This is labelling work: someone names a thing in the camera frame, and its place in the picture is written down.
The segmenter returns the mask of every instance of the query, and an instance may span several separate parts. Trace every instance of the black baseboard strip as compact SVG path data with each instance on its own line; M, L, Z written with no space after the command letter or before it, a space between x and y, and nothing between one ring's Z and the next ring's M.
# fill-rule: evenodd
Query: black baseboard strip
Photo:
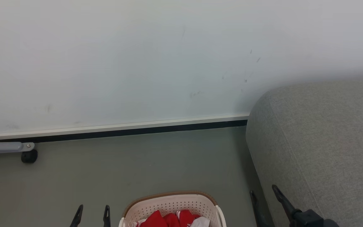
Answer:
M175 126L164 126L164 127L154 127L154 128L127 129L127 130L108 131L108 132L89 132L89 133L57 135L57 136L47 136L47 137L13 138L13 139L3 139L0 140L0 142L42 143L42 142L65 141L65 140L75 140L75 139L84 139L84 138L119 137L119 136L140 135L140 134L150 134L150 133L159 133L159 132L191 131L191 130L200 130L200 129L209 129L209 128L238 127L238 126L245 126L246 123L247 120L213 122L213 123L201 123L201 124L192 124L192 125L175 125Z

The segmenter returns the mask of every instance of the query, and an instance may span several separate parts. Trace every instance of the laundry basket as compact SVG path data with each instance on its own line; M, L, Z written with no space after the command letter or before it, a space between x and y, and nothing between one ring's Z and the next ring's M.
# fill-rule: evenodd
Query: laundry basket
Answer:
M156 210L162 216L189 210L192 214L208 218L209 227L226 227L225 217L216 201L199 191L165 193L136 200L125 209L118 227L132 227L133 222L148 218Z

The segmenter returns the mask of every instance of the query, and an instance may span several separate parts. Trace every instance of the gray sofa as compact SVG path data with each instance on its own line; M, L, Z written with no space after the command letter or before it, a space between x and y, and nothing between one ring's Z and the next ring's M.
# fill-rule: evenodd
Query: gray sofa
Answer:
M272 184L296 208L363 227L363 79L267 92L250 113L246 140L276 227L289 222Z

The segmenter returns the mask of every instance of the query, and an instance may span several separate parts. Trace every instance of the floor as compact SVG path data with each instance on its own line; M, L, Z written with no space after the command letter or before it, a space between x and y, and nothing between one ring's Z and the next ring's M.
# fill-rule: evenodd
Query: floor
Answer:
M0 226L117 226L124 208L147 195L199 190L212 195L228 226L254 227L249 190L261 187L245 127L165 132L37 144L38 160L0 154Z

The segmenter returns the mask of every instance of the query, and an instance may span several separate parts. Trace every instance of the white wall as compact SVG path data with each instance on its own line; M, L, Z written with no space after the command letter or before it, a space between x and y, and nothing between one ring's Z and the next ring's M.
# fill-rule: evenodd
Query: white wall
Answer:
M363 75L363 1L0 0L0 133L243 114Z

